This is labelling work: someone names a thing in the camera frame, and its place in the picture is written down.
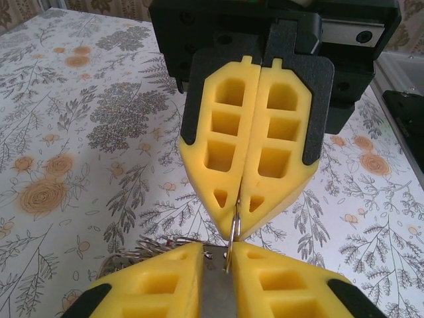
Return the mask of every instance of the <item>floral patterned surface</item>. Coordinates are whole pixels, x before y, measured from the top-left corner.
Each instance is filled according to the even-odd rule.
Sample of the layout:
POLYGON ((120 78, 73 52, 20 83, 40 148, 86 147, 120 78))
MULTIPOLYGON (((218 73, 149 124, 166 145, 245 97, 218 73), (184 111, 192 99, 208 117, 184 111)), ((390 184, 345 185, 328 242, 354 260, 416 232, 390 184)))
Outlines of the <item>floral patterned surface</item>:
MULTIPOLYGON (((225 244, 178 153, 152 26, 51 9, 0 47, 0 317, 60 316, 139 235, 225 244)), ((249 242, 424 316, 423 190, 370 89, 297 202, 249 242)))

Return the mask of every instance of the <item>gray leaf print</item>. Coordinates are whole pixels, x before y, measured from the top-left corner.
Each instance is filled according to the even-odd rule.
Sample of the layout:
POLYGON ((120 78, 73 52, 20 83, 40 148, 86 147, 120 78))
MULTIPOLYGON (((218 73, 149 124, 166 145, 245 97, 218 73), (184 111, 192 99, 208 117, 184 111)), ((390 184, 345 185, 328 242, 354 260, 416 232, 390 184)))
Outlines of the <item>gray leaf print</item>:
POLYGON ((171 116, 165 120, 166 123, 172 124, 172 126, 165 130, 167 137, 162 144, 165 151, 164 154, 159 158, 159 164, 163 167, 169 166, 175 161, 178 166, 182 166, 180 149, 178 148, 178 141, 180 139, 180 134, 178 133, 181 129, 182 114, 178 109, 178 106, 175 105, 175 103, 173 104, 175 111, 173 111, 171 116))
POLYGON ((18 25, 15 28, 13 28, 12 30, 10 30, 7 34, 16 33, 16 32, 19 32, 19 31, 22 31, 22 30, 27 30, 27 29, 28 29, 28 27, 25 25, 25 23, 23 23, 21 25, 18 25))
POLYGON ((104 152, 128 149, 127 137, 138 138, 146 133, 148 116, 168 109, 168 98, 157 91, 140 93, 141 84, 114 83, 98 95, 100 107, 90 116, 100 123, 87 135, 92 148, 104 152))
POLYGON ((322 248, 324 243, 330 240, 330 234, 320 220, 323 210, 312 190, 303 192, 293 205, 292 213, 295 215, 294 228, 303 235, 297 242, 297 252, 301 254, 302 260, 325 268, 324 258, 317 251, 318 246, 315 242, 318 242, 322 248))
POLYGON ((324 176, 328 177, 327 184, 325 185, 325 191, 336 197, 340 193, 341 181, 340 176, 337 173, 337 167, 340 167, 341 163, 337 157, 331 154, 331 152, 334 151, 336 151, 334 146, 324 140, 323 147, 321 149, 321 165, 319 170, 324 176))
POLYGON ((59 131, 66 130, 68 133, 73 122, 80 122, 87 117, 87 113, 90 110, 89 104, 94 100, 94 93, 96 90, 97 86, 94 85, 90 86, 88 89, 84 88, 79 93, 79 96, 82 97, 80 100, 75 98, 73 101, 65 104, 65 113, 59 115, 59 131))
POLYGON ((177 83, 174 78, 171 78, 168 74, 168 69, 165 65, 165 59, 163 55, 156 58, 151 58, 144 63, 153 64, 140 73, 149 73, 144 78, 148 78, 149 83, 156 84, 159 88, 162 88, 166 93, 175 95, 177 92, 177 83))
POLYGON ((381 305, 384 296, 396 296, 396 303, 386 304, 388 317, 420 317, 404 293, 424 291, 423 251, 396 232, 392 223, 389 215, 385 225, 371 225, 362 236, 347 235, 339 252, 345 264, 368 279, 361 287, 374 304, 381 305))
POLYGON ((95 45, 107 51, 116 47, 122 51, 135 51, 144 46, 142 40, 150 35, 149 32, 146 27, 132 26, 126 31, 119 30, 112 35, 104 36, 95 45))
POLYGON ((136 215, 134 210, 144 205, 149 186, 148 180, 143 180, 141 177, 143 177, 147 165, 136 164, 127 171, 125 177, 119 182, 122 190, 106 204, 112 211, 112 217, 115 213, 121 213, 119 221, 109 224, 103 233, 103 239, 108 242, 107 249, 110 253, 118 252, 119 246, 124 245, 123 234, 128 234, 135 226, 136 215))
POLYGON ((382 135, 380 126, 384 121, 381 117, 380 110, 370 101, 364 102, 358 106, 360 115, 364 118, 364 127, 368 129, 371 139, 377 139, 382 135))
POLYGON ((424 2, 421 0, 405 0, 405 21, 409 20, 412 16, 416 15, 424 9, 424 2))
POLYGON ((408 44, 410 38, 406 26, 401 23, 397 28, 395 34, 393 34, 392 39, 390 40, 387 49, 398 51, 402 46, 408 44))
MULTIPOLYGON (((4 58, 9 60, 22 60, 23 54, 32 52, 32 50, 34 50, 34 46, 27 46, 25 51, 14 50, 11 51, 10 55, 4 56, 4 58)), ((25 99, 32 100, 38 95, 36 87, 54 82, 64 83, 68 80, 58 74, 54 68, 38 65, 38 61, 39 60, 28 66, 22 66, 13 73, 1 75, 0 93, 6 98, 11 96, 12 100, 18 103, 25 99)))
POLYGON ((43 13, 39 17, 43 19, 53 19, 53 18, 62 18, 66 16, 68 12, 65 10, 57 10, 57 9, 49 9, 43 13))
MULTIPOLYGON (((4 65, 4 63, 10 63, 10 62, 18 62, 21 61, 25 54, 30 54, 32 51, 34 51, 37 48, 35 44, 29 44, 28 46, 25 46, 23 48, 14 48, 6 53, 3 54, 3 56, 0 58, 0 68, 4 65)), ((0 76, 0 87, 2 87, 1 81, 3 79, 7 78, 8 74, 4 74, 0 76)))

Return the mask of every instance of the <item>key ring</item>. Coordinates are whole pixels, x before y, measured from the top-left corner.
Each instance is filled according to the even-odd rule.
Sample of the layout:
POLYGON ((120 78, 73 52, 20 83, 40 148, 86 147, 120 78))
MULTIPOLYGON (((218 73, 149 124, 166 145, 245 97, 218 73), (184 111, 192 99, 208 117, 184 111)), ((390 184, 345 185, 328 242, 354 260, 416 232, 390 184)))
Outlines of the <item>key ring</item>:
POLYGON ((230 272, 231 266, 231 254, 233 253, 233 242, 236 242, 239 239, 241 230, 241 218, 240 218, 240 198, 237 198, 236 209, 233 217, 233 223, 231 225, 230 231, 230 241, 228 243, 227 256, 225 257, 225 267, 223 272, 227 274, 230 272))

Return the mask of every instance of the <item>black rubber edge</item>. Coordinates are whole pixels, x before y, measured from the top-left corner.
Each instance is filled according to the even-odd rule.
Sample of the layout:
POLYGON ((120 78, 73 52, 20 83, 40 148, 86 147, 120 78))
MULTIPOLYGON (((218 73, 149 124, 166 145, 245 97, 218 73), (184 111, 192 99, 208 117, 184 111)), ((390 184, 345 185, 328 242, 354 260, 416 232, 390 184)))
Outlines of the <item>black rubber edge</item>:
POLYGON ((354 110, 354 103, 331 101, 325 132, 327 134, 339 134, 345 126, 345 122, 349 120, 354 110))
POLYGON ((62 318, 89 318, 111 289, 111 285, 101 284, 86 290, 68 308, 62 318))
POLYGON ((259 36, 225 32, 232 38, 227 45, 216 43, 214 48, 198 50, 193 57, 190 72, 190 89, 185 100, 185 109, 180 135, 191 145, 196 140, 203 86, 208 76, 229 62, 241 62, 243 56, 252 56, 253 64, 261 63, 262 45, 259 36))
POLYGON ((356 286, 341 280, 329 280, 327 285, 354 318, 386 318, 356 286))
POLYGON ((271 67, 274 58, 283 60, 312 93, 302 161, 310 166, 321 156, 327 114, 333 86, 334 65, 328 58, 294 54, 297 22, 280 20, 271 26, 262 66, 271 67))

